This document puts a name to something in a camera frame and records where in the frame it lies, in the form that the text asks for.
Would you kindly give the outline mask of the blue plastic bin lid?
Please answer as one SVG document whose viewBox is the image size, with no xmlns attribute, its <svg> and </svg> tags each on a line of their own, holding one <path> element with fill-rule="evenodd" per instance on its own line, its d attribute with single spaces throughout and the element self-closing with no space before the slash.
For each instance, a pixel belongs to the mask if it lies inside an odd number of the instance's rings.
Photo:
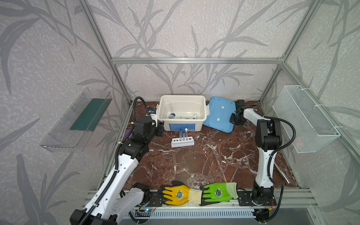
<svg viewBox="0 0 360 225">
<path fill-rule="evenodd" d="M 235 102 L 221 97 L 212 97 L 208 106 L 209 115 L 203 124 L 225 133 L 231 133 L 234 125 L 230 122 L 230 118 L 236 111 Z"/>
</svg>

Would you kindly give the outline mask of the white test tube rack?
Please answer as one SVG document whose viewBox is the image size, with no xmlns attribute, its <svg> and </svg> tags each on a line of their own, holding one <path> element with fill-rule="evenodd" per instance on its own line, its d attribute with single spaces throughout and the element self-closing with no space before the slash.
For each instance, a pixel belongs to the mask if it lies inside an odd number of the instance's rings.
<svg viewBox="0 0 360 225">
<path fill-rule="evenodd" d="M 194 145 L 195 145 L 195 141 L 191 136 L 185 138 L 173 138 L 171 141 L 172 148 L 187 147 Z"/>
</svg>

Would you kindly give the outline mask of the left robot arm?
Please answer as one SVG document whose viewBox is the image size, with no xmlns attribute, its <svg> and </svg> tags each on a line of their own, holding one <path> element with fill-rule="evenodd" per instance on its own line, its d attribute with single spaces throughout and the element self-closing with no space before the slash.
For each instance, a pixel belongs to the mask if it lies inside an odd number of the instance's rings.
<svg viewBox="0 0 360 225">
<path fill-rule="evenodd" d="M 82 210 L 70 216 L 72 225 L 118 225 L 138 205 L 150 197 L 147 185 L 136 183 L 129 192 L 120 196 L 123 187 L 141 159 L 149 151 L 154 137 L 162 137 L 164 124 L 157 119 L 156 108 L 145 107 L 146 116 L 136 118 L 130 133 L 118 143 L 115 164 L 95 196 Z"/>
</svg>

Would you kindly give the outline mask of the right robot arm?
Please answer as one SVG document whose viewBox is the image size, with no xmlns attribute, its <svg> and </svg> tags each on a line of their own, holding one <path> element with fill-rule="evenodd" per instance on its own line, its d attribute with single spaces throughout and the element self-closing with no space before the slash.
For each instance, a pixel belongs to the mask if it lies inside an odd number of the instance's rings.
<svg viewBox="0 0 360 225">
<path fill-rule="evenodd" d="M 270 116 L 261 116 L 254 108 L 248 107 L 244 100 L 235 101 L 235 113 L 230 117 L 234 125 L 244 125 L 249 121 L 256 125 L 255 143 L 259 150 L 258 172 L 252 189 L 252 200 L 260 201 L 273 198 L 273 169 L 276 154 L 288 147 L 296 138 L 296 130 L 290 122 Z M 281 123 L 287 124 L 292 130 L 289 142 L 282 144 Z"/>
</svg>

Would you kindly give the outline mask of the white plastic storage bin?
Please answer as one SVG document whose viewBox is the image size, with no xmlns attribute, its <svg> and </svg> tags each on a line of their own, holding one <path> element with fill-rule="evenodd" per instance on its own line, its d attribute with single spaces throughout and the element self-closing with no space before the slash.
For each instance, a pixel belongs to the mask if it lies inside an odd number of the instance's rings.
<svg viewBox="0 0 360 225">
<path fill-rule="evenodd" d="M 176 116 L 169 119 L 169 103 L 173 104 Z M 164 95 L 157 104 L 158 120 L 164 123 L 165 131 L 180 131 L 180 129 L 199 132 L 209 115 L 209 106 L 201 95 Z"/>
</svg>

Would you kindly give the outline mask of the purple toy shovel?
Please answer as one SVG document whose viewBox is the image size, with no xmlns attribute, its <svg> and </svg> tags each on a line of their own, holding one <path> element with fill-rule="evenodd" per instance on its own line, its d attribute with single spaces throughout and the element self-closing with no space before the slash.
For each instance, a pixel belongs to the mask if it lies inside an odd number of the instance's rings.
<svg viewBox="0 0 360 225">
<path fill-rule="evenodd" d="M 124 134 L 124 138 L 131 138 L 132 137 L 132 130 L 131 129 L 127 129 L 126 131 L 125 131 L 125 134 Z"/>
</svg>

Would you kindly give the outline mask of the yellow work glove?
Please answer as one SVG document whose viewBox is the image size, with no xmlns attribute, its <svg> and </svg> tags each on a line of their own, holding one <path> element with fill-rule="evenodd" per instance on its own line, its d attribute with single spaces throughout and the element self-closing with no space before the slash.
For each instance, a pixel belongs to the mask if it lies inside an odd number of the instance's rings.
<svg viewBox="0 0 360 225">
<path fill-rule="evenodd" d="M 162 204 L 180 206 L 187 203 L 201 204 L 202 191 L 186 186 L 180 181 L 172 181 L 171 185 L 163 185 L 157 191 Z"/>
</svg>

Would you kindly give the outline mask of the metal tongs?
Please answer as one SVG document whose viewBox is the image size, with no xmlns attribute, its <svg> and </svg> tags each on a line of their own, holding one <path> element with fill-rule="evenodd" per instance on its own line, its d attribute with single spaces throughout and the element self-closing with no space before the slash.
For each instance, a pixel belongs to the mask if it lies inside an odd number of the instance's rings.
<svg viewBox="0 0 360 225">
<path fill-rule="evenodd" d="M 290 184 L 290 180 L 287 177 L 287 175 L 281 170 L 281 168 L 277 165 L 277 163 L 274 163 L 274 167 L 276 168 L 276 170 L 278 171 L 278 173 L 280 174 L 280 176 L 282 177 L 282 179 L 284 180 L 285 184 L 289 185 Z"/>
</svg>

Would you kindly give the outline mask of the green work glove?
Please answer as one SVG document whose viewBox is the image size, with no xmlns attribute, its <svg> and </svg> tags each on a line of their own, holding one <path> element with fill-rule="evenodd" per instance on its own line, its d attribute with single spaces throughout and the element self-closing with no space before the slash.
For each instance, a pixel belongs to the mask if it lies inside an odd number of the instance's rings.
<svg viewBox="0 0 360 225">
<path fill-rule="evenodd" d="M 211 183 L 200 187 L 202 191 L 201 206 L 229 202 L 238 199 L 237 183 Z"/>
</svg>

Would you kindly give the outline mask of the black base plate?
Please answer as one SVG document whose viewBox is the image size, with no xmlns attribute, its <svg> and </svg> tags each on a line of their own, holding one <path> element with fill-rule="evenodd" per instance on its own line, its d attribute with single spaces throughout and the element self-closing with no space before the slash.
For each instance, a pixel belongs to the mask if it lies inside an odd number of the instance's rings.
<svg viewBox="0 0 360 225">
<path fill-rule="evenodd" d="M 252 191 L 244 191 L 242 189 L 238 190 L 239 199 L 233 199 L 228 202 L 219 202 L 219 203 L 205 203 L 205 206 L 235 206 L 235 207 L 249 207 L 256 209 L 264 209 L 264 208 L 274 208 L 277 206 L 277 200 L 273 196 L 271 198 L 266 199 L 258 199 L 254 201 L 252 199 Z M 157 190 L 146 190 L 145 197 L 141 201 L 137 207 L 141 206 L 141 209 L 145 207 L 171 207 L 171 205 L 166 204 L 167 200 L 163 200 L 161 196 L 159 196 Z"/>
</svg>

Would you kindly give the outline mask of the clear wall shelf green mat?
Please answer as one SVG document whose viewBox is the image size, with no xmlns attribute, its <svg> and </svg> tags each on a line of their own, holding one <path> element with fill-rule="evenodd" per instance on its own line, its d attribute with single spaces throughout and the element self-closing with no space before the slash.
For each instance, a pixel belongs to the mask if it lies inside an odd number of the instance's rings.
<svg viewBox="0 0 360 225">
<path fill-rule="evenodd" d="M 110 91 L 85 88 L 40 146 L 49 152 L 82 152 L 109 107 Z"/>
</svg>

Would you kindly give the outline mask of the aluminium frame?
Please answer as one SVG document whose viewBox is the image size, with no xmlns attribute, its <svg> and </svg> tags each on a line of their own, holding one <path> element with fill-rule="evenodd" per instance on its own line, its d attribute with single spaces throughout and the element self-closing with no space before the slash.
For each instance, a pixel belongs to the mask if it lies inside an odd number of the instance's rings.
<svg viewBox="0 0 360 225">
<path fill-rule="evenodd" d="M 318 152 L 298 153 L 288 147 L 295 175 L 325 202 L 324 209 L 360 201 L 360 3 L 359 1 L 302 1 L 284 10 L 289 17 L 297 10 L 307 12 L 281 58 L 213 57 L 232 41 L 228 36 L 194 57 L 123 57 L 111 56 L 110 65 L 122 64 L 193 64 L 235 65 L 276 64 L 261 95 L 264 107 L 273 105 L 286 85 L 299 85 L 320 105 L 337 127 L 340 137 Z"/>
</svg>

